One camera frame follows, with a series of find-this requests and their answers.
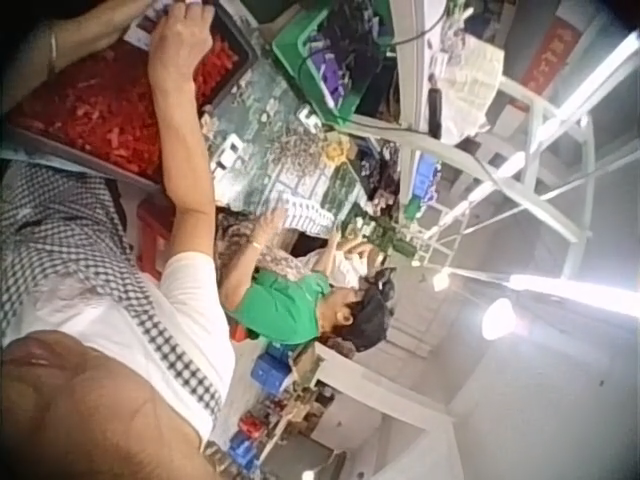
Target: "woman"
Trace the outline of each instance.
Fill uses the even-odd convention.
[[[133,3],[108,0],[100,15],[73,25],[119,32],[148,2],[135,12]],[[213,14],[176,3],[153,34],[149,80],[164,184],[176,206],[158,287],[137,272],[102,179],[34,165],[11,165],[4,178],[3,478],[218,478],[201,449],[234,354],[216,291],[215,197],[193,83],[212,44]],[[57,60],[38,35],[5,79],[20,80],[22,70],[35,75],[29,85],[45,80]],[[70,54],[63,38],[58,58],[91,50]]]
[[[255,224],[246,217],[219,222],[225,224],[220,228],[224,238],[217,243],[223,307],[240,324],[277,343],[300,344],[323,337],[332,338],[335,346],[337,337],[351,345],[351,352],[339,348],[341,353],[352,356],[382,341],[391,315],[381,295],[383,285],[331,286],[328,273],[338,248],[337,233],[309,270],[269,247],[284,215],[276,210]]]

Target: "green plastic bin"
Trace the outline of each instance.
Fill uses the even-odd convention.
[[[310,59],[307,39],[316,33],[320,23],[329,13],[329,1],[319,1],[318,6],[302,10],[280,32],[273,41],[272,48],[296,84],[302,90],[307,101],[313,106],[323,123],[334,126],[344,125],[360,103],[366,83],[359,89],[351,89],[336,109],[329,107],[322,92],[322,80]]]

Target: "white t-shirt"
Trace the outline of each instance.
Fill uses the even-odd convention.
[[[235,355],[218,298],[213,260],[202,253],[185,252],[167,262],[158,286],[142,277],[158,319],[175,337],[186,337],[199,350],[198,356],[208,364],[204,373],[224,400]],[[208,439],[213,429],[209,414],[171,376],[133,319],[110,298],[75,277],[53,278],[26,299],[21,321],[12,322],[5,341],[37,330],[64,332],[127,365],[153,385],[203,442]]]
[[[324,249],[311,252],[306,257],[298,260],[308,269],[311,270],[315,265],[318,257],[322,255]],[[338,250],[333,259],[331,272],[329,272],[329,283],[336,287],[358,288],[360,285],[360,277],[367,275],[367,259],[360,258],[359,255],[349,254]]]

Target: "metal frame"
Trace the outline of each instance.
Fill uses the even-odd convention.
[[[439,222],[430,230],[424,230],[417,225],[403,226],[405,238],[418,244],[420,248],[420,253],[414,259],[420,264],[432,265],[431,256],[435,250],[438,250],[446,256],[445,263],[442,267],[448,267],[455,256],[463,235],[477,231],[480,228],[526,209],[540,221],[556,230],[570,243],[562,272],[564,278],[570,278],[577,273],[590,234],[589,229],[591,225],[596,178],[640,158],[640,152],[638,152],[637,149],[638,145],[631,142],[619,151],[617,155],[610,155],[596,162],[593,125],[588,116],[588,112],[625,77],[631,74],[631,72],[636,71],[638,66],[640,66],[640,56],[632,55],[629,57],[609,76],[597,92],[587,99],[583,105],[576,109],[568,118],[560,117],[558,115],[558,108],[550,104],[547,100],[517,82],[503,77],[500,83],[500,90],[530,106],[529,129],[526,148],[524,149],[524,152],[528,153],[524,154],[525,158],[521,181],[511,178],[519,169],[507,174],[489,165],[483,168],[471,155],[453,146],[445,145],[429,137],[427,134],[410,129],[403,129],[395,124],[356,115],[351,122],[342,127],[342,130],[355,135],[389,140],[400,145],[402,171],[401,190],[404,188],[405,192],[410,188],[415,174],[418,152],[422,151],[429,152],[440,161],[449,163],[472,177],[482,180],[485,183],[483,190],[486,190],[487,193],[495,190],[494,184],[497,183],[504,195],[519,204],[519,207],[509,212],[472,227],[467,227],[469,211],[486,195],[480,196],[480,198],[477,199],[471,199],[471,201],[462,202],[453,210],[437,205],[436,208],[440,210]],[[549,119],[553,121],[554,131],[550,135],[544,135],[545,138],[540,141],[538,139],[541,130],[540,126],[545,120],[548,124]],[[539,195],[535,192],[535,185],[538,178],[542,175],[540,157],[546,154],[544,150],[563,133],[569,133],[582,144],[582,171],[574,178],[560,179],[568,181],[568,183],[544,195]],[[636,151],[629,151],[629,149],[633,149],[634,146],[636,147]],[[562,171],[566,169],[564,166],[560,166],[558,170]],[[549,204],[548,200],[580,185],[585,185],[584,209],[580,218],[572,221]],[[456,233],[446,238],[440,238],[442,232],[449,226],[452,226],[451,228],[454,228]],[[451,246],[447,247],[444,245],[452,241],[453,244]]]

